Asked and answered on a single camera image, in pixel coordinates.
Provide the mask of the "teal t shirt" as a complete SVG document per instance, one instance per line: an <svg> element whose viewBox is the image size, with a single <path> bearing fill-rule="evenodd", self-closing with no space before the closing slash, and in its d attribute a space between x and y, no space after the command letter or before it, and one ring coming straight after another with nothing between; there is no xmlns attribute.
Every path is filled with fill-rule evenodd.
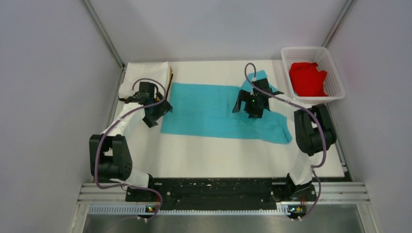
<svg viewBox="0 0 412 233"><path fill-rule="evenodd" d="M262 118L249 118L244 110L232 112L240 90L251 92L252 86L247 81L241 86L174 82L173 110L163 117L161 133L290 143L284 115L264 110Z"/></svg>

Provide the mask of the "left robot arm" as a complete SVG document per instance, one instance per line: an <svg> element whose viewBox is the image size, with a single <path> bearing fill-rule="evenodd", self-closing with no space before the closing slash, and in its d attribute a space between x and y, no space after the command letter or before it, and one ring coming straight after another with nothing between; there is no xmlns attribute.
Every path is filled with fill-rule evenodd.
<svg viewBox="0 0 412 233"><path fill-rule="evenodd" d="M132 186L143 200L154 198L156 188L150 184L151 175L134 168L128 141L139 123L148 128L158 125L157 121L173 107L167 101L167 90L160 82L141 78L134 82L138 86L128 96L117 118L101 134L89 139L90 169L95 184L100 178L114 181L113 187Z"/></svg>

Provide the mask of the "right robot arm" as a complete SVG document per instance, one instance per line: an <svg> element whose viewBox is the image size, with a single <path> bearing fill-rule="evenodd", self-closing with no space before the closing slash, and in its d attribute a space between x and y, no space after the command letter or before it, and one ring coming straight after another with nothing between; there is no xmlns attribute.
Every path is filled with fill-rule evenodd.
<svg viewBox="0 0 412 233"><path fill-rule="evenodd" d="M328 109L325 104L310 108L299 105L280 91L272 91L267 79L250 82L251 91L241 89L238 92L233 113L239 112L244 103L244 110L250 118L261 118L264 110L271 107L283 107L285 117L294 122L295 141L299 148L293 167L287 174L285 194L291 200L298 200L304 195L312 181L314 168L310 157L322 152L322 159L317 167L326 161L326 152L337 140Z"/></svg>

